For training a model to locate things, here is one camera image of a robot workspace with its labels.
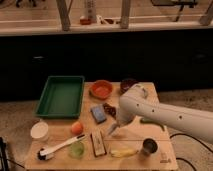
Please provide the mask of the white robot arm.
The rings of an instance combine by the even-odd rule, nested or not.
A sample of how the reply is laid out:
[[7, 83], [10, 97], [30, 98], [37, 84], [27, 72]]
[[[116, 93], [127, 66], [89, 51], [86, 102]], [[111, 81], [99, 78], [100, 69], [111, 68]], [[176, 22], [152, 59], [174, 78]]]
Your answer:
[[142, 84], [133, 85], [120, 96], [116, 121], [119, 126], [125, 126], [136, 116], [148, 118], [213, 144], [213, 112], [151, 102]]

